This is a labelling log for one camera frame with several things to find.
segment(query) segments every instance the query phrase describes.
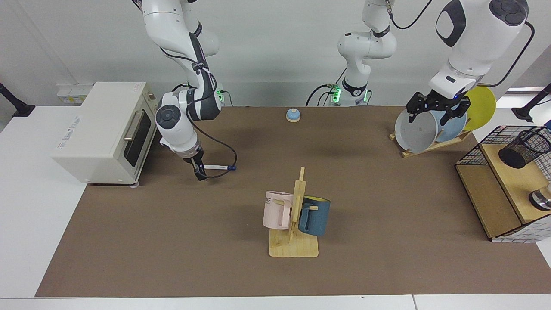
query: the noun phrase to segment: wire basket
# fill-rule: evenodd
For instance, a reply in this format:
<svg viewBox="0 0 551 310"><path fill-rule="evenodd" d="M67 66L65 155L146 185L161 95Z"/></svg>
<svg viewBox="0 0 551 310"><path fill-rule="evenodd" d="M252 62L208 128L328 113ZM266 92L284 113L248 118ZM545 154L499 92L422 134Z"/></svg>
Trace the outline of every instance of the wire basket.
<svg viewBox="0 0 551 310"><path fill-rule="evenodd" d="M522 131L516 139L499 151L499 158L509 167L524 168L539 156L551 152L551 142L542 135L546 128Z"/></svg>

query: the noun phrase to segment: wooden mug holder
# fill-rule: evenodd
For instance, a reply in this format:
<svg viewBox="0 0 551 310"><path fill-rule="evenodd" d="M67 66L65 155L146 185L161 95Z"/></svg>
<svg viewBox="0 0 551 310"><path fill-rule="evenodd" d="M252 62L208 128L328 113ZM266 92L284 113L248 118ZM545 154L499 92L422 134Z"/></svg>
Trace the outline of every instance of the wooden mug holder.
<svg viewBox="0 0 551 310"><path fill-rule="evenodd" d="M444 131L440 131L437 135L436 138L440 137L440 135L443 133ZM472 134L472 131L462 131L457 137L449 140L449 141L445 141L445 142L434 142L429 148L427 148L426 150L422 151L422 152L419 152L419 153L412 153L410 152L408 149L405 150L404 152L402 152L402 157L403 158L408 158L408 157L412 157L412 156L415 156L415 155L419 155L419 154L423 154L423 153L427 153L427 152L431 152L431 151L434 151L436 149L439 149L439 148L443 148L443 147L446 147L446 146L450 146L450 145L454 145L454 144L458 144L458 143L461 143L463 142L470 134ZM392 133L390 134L389 138L391 140L396 140L396 133Z"/></svg>
<svg viewBox="0 0 551 310"><path fill-rule="evenodd" d="M300 176L295 181L291 223L288 230L270 229L269 254L271 257L317 257L319 255L317 236L299 230L300 211L306 191L305 168L300 168Z"/></svg>

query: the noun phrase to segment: white table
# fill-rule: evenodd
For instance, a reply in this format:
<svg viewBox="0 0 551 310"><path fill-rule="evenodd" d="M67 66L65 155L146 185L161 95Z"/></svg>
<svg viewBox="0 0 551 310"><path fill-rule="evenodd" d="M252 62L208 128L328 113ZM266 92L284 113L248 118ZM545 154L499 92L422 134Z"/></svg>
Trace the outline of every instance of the white table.
<svg viewBox="0 0 551 310"><path fill-rule="evenodd" d="M33 298L85 185L48 154L78 107L37 107L0 133L0 309L549 309L551 295L241 298ZM497 125L526 125L498 110ZM551 263L551 240L540 248Z"/></svg>

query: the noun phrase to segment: blue mug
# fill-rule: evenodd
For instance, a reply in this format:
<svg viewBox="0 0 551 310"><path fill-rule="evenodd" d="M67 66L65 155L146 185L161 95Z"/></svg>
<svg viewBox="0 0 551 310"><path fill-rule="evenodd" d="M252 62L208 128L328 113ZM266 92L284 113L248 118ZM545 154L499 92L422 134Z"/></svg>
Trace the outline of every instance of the blue mug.
<svg viewBox="0 0 551 310"><path fill-rule="evenodd" d="M329 206L327 199L305 196L302 202L299 230L313 236L323 236L329 218Z"/></svg>

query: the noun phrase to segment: yellow plate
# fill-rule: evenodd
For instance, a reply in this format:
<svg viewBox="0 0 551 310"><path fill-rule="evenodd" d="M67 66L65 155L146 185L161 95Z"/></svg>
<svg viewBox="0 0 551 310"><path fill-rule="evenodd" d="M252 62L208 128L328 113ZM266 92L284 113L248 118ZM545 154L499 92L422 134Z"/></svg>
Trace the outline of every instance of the yellow plate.
<svg viewBox="0 0 551 310"><path fill-rule="evenodd" d="M472 131L486 125L494 116L496 100L488 87L477 86L467 93L471 106L467 111L469 117L464 130Z"/></svg>

